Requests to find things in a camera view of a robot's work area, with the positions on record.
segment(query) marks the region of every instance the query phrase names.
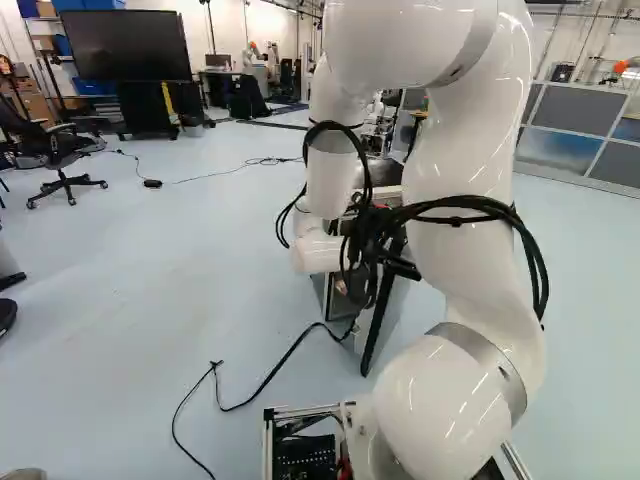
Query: orange object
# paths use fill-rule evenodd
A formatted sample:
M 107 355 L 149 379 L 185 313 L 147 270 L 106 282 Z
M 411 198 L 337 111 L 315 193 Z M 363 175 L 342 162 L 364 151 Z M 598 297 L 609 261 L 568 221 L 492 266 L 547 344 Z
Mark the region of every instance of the orange object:
M 624 72 L 627 71 L 627 68 L 629 68 L 629 62 L 627 60 L 622 60 L 616 63 L 615 67 L 613 67 L 613 71 L 615 73 L 622 75 Z

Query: cardboard box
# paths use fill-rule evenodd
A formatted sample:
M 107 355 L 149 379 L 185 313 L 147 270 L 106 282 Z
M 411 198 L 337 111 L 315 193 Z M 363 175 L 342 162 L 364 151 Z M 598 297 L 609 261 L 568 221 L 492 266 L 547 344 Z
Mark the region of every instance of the cardboard box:
M 41 17 L 57 17 L 58 13 L 51 2 L 36 2 L 38 14 Z
M 36 50 L 55 50 L 53 35 L 31 35 Z
M 38 84 L 36 81 L 31 78 L 14 78 L 13 82 L 16 86 L 16 90 L 20 93 L 40 93 L 38 89 Z M 11 94 L 13 93 L 13 88 L 11 88 L 11 83 L 9 80 L 4 80 L 0 85 L 0 92 Z
M 15 82 L 16 82 L 16 88 L 20 93 L 40 93 L 38 84 L 31 77 L 16 78 Z
M 53 98 L 53 105 L 60 109 L 60 102 L 57 98 Z M 87 100 L 84 98 L 65 98 L 64 106 L 67 107 L 67 110 L 80 110 L 87 106 Z

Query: floor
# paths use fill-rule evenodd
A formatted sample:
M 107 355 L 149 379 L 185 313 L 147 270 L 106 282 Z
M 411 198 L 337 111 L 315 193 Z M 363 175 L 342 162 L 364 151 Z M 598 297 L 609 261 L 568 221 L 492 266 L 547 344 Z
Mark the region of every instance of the floor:
M 282 115 L 302 122 L 307 112 Z M 297 157 L 304 132 L 223 123 L 203 138 L 119 143 L 166 183 L 245 159 Z M 320 311 L 292 272 L 273 221 L 304 181 L 300 164 L 253 167 L 162 190 L 131 158 L 75 164 L 109 190 L 78 188 L 27 211 L 51 172 L 9 172 L 3 235 L 29 280 L 6 292 L 19 320 L 0 345 L 0 470 L 36 465 L 52 480 L 205 478 L 172 444 L 170 420 L 210 360 L 225 360 L 223 402 L 248 396 Z M 552 278 L 548 379 L 515 431 L 534 478 L 637 478 L 637 278 L 640 203 L 516 176 L 516 201 Z M 259 479 L 261 413 L 367 392 L 380 367 L 443 314 L 412 287 L 369 379 L 324 334 L 312 335 L 260 398 L 222 414 L 207 381 L 178 435 L 217 477 Z

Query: black cable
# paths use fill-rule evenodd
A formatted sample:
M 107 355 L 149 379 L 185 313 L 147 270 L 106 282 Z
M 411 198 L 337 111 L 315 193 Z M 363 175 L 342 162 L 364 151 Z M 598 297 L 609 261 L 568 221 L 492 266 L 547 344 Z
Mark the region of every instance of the black cable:
M 362 142 L 357 137 L 357 135 L 353 132 L 353 128 L 346 127 L 337 122 L 326 120 L 323 122 L 317 122 L 314 124 L 312 128 L 307 131 L 307 134 L 304 137 L 302 143 L 302 158 L 304 159 L 305 166 L 309 162 L 309 147 L 313 144 L 313 141 L 320 135 L 322 132 L 327 131 L 339 131 L 344 133 L 347 138 L 351 141 L 356 152 L 358 153 L 358 158 L 362 163 L 363 167 L 363 193 L 358 197 L 357 201 L 354 202 L 351 207 L 353 210 L 358 210 L 360 208 L 366 208 L 373 201 L 373 181 L 371 180 L 371 173 L 369 171 L 369 164 L 367 159 L 367 153 L 364 151 L 364 147 L 362 146 Z M 280 242 L 284 248 L 291 248 L 291 245 L 287 241 L 284 234 L 284 227 L 287 221 L 287 217 L 291 213 L 291 210 L 295 207 L 298 201 L 307 194 L 307 185 L 302 188 L 302 191 L 296 196 L 296 198 L 289 203 L 284 209 L 280 212 L 276 219 L 276 238 Z
M 140 178 L 141 180 L 153 180 L 149 177 L 145 177 L 144 175 L 140 174 L 140 158 L 136 155 L 131 155 L 128 153 L 124 153 L 121 149 L 117 149 L 117 150 L 104 150 L 105 152 L 109 152 L 109 153 L 117 153 L 118 155 L 122 155 L 123 157 L 129 157 L 129 158 L 133 158 L 136 162 L 136 176 L 138 178 Z M 188 183 L 188 182 L 193 182 L 195 180 L 202 180 L 204 178 L 211 178 L 211 177 L 220 177 L 220 176 L 224 176 L 224 175 L 230 175 L 232 173 L 236 173 L 239 172 L 240 170 L 243 170 L 245 168 L 248 167 L 254 167 L 254 166 L 276 166 L 276 165 L 280 165 L 283 163 L 302 163 L 302 157 L 297 157 L 297 158 L 281 158 L 281 157 L 259 157 L 259 158 L 250 158 L 249 160 L 245 160 L 242 165 L 240 165 L 237 168 L 234 168 L 232 170 L 227 170 L 227 171 L 222 171 L 222 172 L 213 172 L 213 173 L 208 173 L 205 175 L 198 175 L 197 177 L 192 177 L 192 178 L 185 178 L 184 180 L 178 180 L 176 182 L 171 182 L 170 185 L 181 185 L 183 183 Z
M 433 218 L 422 215 L 437 208 L 475 210 L 485 215 L 466 218 Z M 371 276 L 367 295 L 371 296 L 369 304 L 375 304 L 377 277 L 373 272 L 376 270 L 377 264 L 389 256 L 389 252 L 386 250 L 388 242 L 407 222 L 419 221 L 461 228 L 470 223 L 495 220 L 505 222 L 520 234 L 531 276 L 534 311 L 538 319 L 542 320 L 549 299 L 549 278 L 540 248 L 517 212 L 512 207 L 493 198 L 460 195 L 419 202 L 394 209 L 371 207 L 366 214 L 361 215 L 360 220 L 357 222 L 358 229 L 345 235 L 342 250 L 344 251 L 346 246 L 349 245 L 349 249 L 353 251 L 353 254 L 360 258 L 364 265 L 368 266 Z
M 296 341 L 293 343 L 293 345 L 291 345 L 289 350 L 287 350 L 287 353 L 285 353 L 285 355 L 280 359 L 280 361 L 276 364 L 276 366 L 273 367 L 273 369 L 271 369 L 271 371 L 266 376 L 266 378 L 262 381 L 262 383 L 260 384 L 258 389 L 247 400 L 245 400 L 243 402 L 240 402 L 237 405 L 233 405 L 232 407 L 223 407 L 222 403 L 220 401 L 220 385 L 219 385 L 219 382 L 218 382 L 218 367 L 222 366 L 224 364 L 224 361 L 221 360 L 219 362 L 209 362 L 210 363 L 209 369 L 205 372 L 204 375 L 202 375 L 202 377 L 200 377 L 200 380 L 198 380 L 196 382 L 196 384 L 193 386 L 193 388 L 191 388 L 191 390 L 189 390 L 189 393 L 187 393 L 187 395 L 182 399 L 182 401 L 178 405 L 178 408 L 176 409 L 175 413 L 173 414 L 173 419 L 171 420 L 171 436 L 173 437 L 173 441 L 176 443 L 178 448 L 180 448 L 180 450 L 187 457 L 189 457 L 189 459 L 191 459 L 196 465 L 198 465 L 202 470 L 204 470 L 206 472 L 206 474 L 209 476 L 209 478 L 211 480 L 216 480 L 216 477 L 213 475 L 211 470 L 209 470 L 202 462 L 200 462 L 200 460 L 198 460 L 191 452 L 189 452 L 189 450 L 187 450 L 186 447 L 180 443 L 180 441 L 178 440 L 178 437 L 176 436 L 176 423 L 177 423 L 178 416 L 180 415 L 180 412 L 181 412 L 182 408 L 186 405 L 186 403 L 189 401 L 189 399 L 198 391 L 198 389 L 202 385 L 202 382 L 204 382 L 205 379 L 211 374 L 211 372 L 213 372 L 213 376 L 214 376 L 214 379 L 215 379 L 216 403 L 218 404 L 218 408 L 222 412 L 225 412 L 225 413 L 233 412 L 234 410 L 237 410 L 239 408 L 242 408 L 242 407 L 245 407 L 245 406 L 249 405 L 251 402 L 253 402 L 262 393 L 262 391 L 265 388 L 267 388 L 267 385 L 269 385 L 269 383 L 271 383 L 271 381 L 274 379 L 274 377 L 277 375 L 277 373 L 280 371 L 280 369 L 282 369 L 284 364 L 287 362 L 287 360 L 289 360 L 291 355 L 293 355 L 293 353 L 300 346 L 300 344 L 304 341 L 304 339 L 307 338 L 309 336 L 309 334 L 311 332 L 313 332 L 315 329 L 323 328 L 329 334 L 329 336 L 331 337 L 331 339 L 334 342 L 342 343 L 347 338 L 349 338 L 349 335 L 351 334 L 351 332 L 353 331 L 353 328 L 355 326 L 355 322 L 356 322 L 356 319 L 354 318 L 351 321 L 351 324 L 349 325 L 349 328 L 347 329 L 347 331 L 342 336 L 338 336 L 335 333 L 333 333 L 329 329 L 329 327 L 327 327 L 324 323 L 316 322 L 316 323 L 313 323 L 313 324 L 309 325 L 307 327 L 307 329 L 304 332 L 302 332 L 302 334 L 296 339 Z M 333 414 L 331 414 L 329 416 L 335 418 L 335 420 L 340 425 L 342 425 L 342 421 L 338 417 L 336 417 Z
M 475 195 L 460 195 L 431 202 L 419 202 L 394 209 L 379 209 L 373 205 L 373 185 L 368 168 L 367 156 L 361 141 L 352 128 L 340 125 L 333 121 L 316 123 L 306 134 L 302 146 L 302 157 L 305 165 L 308 163 L 309 147 L 317 136 L 324 131 L 341 131 L 355 147 L 364 170 L 364 189 L 362 193 L 354 195 L 350 209 L 355 212 L 355 218 L 349 231 L 344 235 L 340 248 L 340 273 L 347 287 L 347 296 L 356 305 L 362 308 L 371 308 L 375 305 L 378 293 L 378 269 L 379 263 L 389 257 L 386 249 L 387 243 L 404 228 L 409 221 L 419 221 L 437 225 L 449 225 L 460 228 L 469 223 L 484 223 L 491 221 L 503 221 L 512 229 L 515 229 L 522 239 L 525 256 L 531 277 L 531 290 L 533 308 L 540 321 L 546 310 L 549 299 L 549 278 L 540 252 L 533 235 L 526 228 L 524 222 L 515 209 L 493 198 Z M 280 212 L 276 219 L 276 237 L 285 248 L 290 248 L 284 235 L 284 226 L 291 210 L 297 207 L 297 202 L 306 194 L 307 186 L 298 196 Z M 422 214 L 435 208 L 460 208 L 475 210 L 483 215 L 472 217 L 425 217 Z M 345 256 L 349 259 L 346 265 Z M 368 279 L 365 286 L 365 296 L 358 298 L 352 288 L 352 279 L 359 269 L 367 271 Z
M 198 380 L 198 382 L 193 386 L 193 388 L 189 391 L 189 393 L 187 393 L 186 397 L 184 397 L 184 399 L 180 402 L 180 405 L 178 405 L 178 408 L 176 408 L 176 411 L 173 414 L 173 419 L 171 420 L 171 436 L 173 437 L 173 441 L 176 443 L 178 448 L 180 450 L 182 450 L 182 453 L 184 453 L 187 457 L 189 457 L 193 463 L 198 465 L 202 470 L 204 470 L 207 473 L 207 475 L 209 475 L 209 478 L 211 480 L 216 480 L 216 477 L 211 472 L 211 470 L 209 470 L 202 462 L 200 462 L 200 460 L 198 460 L 196 457 L 194 457 L 191 454 L 191 452 L 189 452 L 189 450 L 187 450 L 186 447 L 184 447 L 184 445 L 182 445 L 180 443 L 180 440 L 178 440 L 178 437 L 176 436 L 176 422 L 178 420 L 178 415 L 180 414 L 180 411 L 182 410 L 182 408 L 189 401 L 189 399 L 193 396 L 193 394 L 198 391 L 198 388 L 200 388 L 200 385 L 202 385 L 202 382 L 205 381 L 205 379 L 209 376 L 209 374 L 211 372 L 214 371 L 214 369 L 215 369 L 214 365 L 211 364 L 211 367 L 209 368 L 209 370 L 207 370 L 207 373 L 205 373 L 200 378 L 200 380 Z

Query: office chair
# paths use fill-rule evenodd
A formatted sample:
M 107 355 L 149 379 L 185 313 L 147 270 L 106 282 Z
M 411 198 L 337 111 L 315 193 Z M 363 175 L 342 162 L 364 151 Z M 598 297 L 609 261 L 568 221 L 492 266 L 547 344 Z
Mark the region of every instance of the office chair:
M 101 120 L 89 117 L 88 120 Z M 44 167 L 49 170 L 56 170 L 60 180 L 43 183 L 40 187 L 41 193 L 27 200 L 27 208 L 36 208 L 36 201 L 48 197 L 52 193 L 64 188 L 67 193 L 69 205 L 75 205 L 76 199 L 71 193 L 71 187 L 76 185 L 100 185 L 103 189 L 109 187 L 104 180 L 91 180 L 88 174 L 78 177 L 67 177 L 62 171 L 63 168 L 75 163 L 82 157 L 88 157 L 91 153 L 104 150 L 106 142 L 97 137 L 97 129 L 94 130 L 96 138 L 89 138 L 78 135 L 75 123 L 63 123 L 51 128 L 43 128 L 42 123 L 46 120 L 29 121 L 23 118 L 9 100 L 0 94 L 0 127 L 9 133 L 18 135 L 20 141 L 16 148 L 24 155 L 43 155 L 45 157 Z

